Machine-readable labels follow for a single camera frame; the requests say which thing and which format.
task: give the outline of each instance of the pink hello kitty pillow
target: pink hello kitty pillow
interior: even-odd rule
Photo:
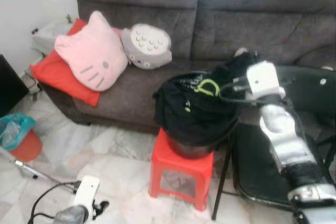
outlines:
[[[128,64],[119,36],[97,10],[81,31],[58,36],[55,50],[77,80],[95,91],[110,88]]]

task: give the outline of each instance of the red pillow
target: red pillow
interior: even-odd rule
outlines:
[[[86,23],[81,19],[76,19],[68,35],[79,32]],[[51,52],[43,61],[30,66],[34,77],[68,95],[78,98],[83,102],[96,106],[100,92],[93,91],[80,83],[72,74],[68,64],[56,53]]]

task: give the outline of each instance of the teal plastic bag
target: teal plastic bag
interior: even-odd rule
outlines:
[[[34,119],[22,113],[0,118],[0,145],[2,148],[11,151],[18,147],[35,123]]]

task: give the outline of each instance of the black chair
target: black chair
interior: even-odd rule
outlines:
[[[291,84],[285,86],[285,90],[295,110],[308,111],[334,119],[336,111],[336,74],[334,71],[279,66],[277,67],[277,74],[282,82],[293,80]],[[319,152],[318,145],[310,136],[306,135],[306,140],[321,171],[329,182],[333,183],[328,167],[336,151],[334,133],[319,144],[329,144],[327,152]],[[291,211],[287,199],[289,188],[279,174],[271,156],[269,140],[263,134],[259,125],[239,124],[228,143],[212,215],[213,220],[217,216],[231,157],[234,186],[239,195],[254,202]]]

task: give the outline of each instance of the black monitor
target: black monitor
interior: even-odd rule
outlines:
[[[0,117],[6,115],[29,90],[0,54]]]

